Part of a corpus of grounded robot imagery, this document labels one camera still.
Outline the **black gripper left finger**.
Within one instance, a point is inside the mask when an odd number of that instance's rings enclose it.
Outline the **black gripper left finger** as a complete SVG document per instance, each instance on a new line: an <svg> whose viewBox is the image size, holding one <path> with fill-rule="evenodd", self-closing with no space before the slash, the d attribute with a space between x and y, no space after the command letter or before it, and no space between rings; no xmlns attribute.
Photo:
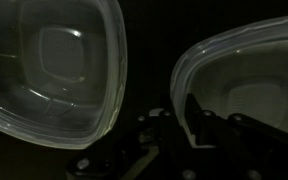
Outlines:
<svg viewBox="0 0 288 180"><path fill-rule="evenodd" d="M177 180L163 124L163 108L118 120L113 130L66 165L67 180Z"/></svg>

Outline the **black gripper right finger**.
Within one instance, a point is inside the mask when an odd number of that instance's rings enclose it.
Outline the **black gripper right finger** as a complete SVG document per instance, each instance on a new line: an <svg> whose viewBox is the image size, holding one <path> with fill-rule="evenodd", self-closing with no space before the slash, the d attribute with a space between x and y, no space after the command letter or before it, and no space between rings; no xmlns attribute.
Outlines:
<svg viewBox="0 0 288 180"><path fill-rule="evenodd" d="M222 118L202 109L192 94L185 122L197 145L219 147L242 180L288 180L288 133L241 113Z"/></svg>

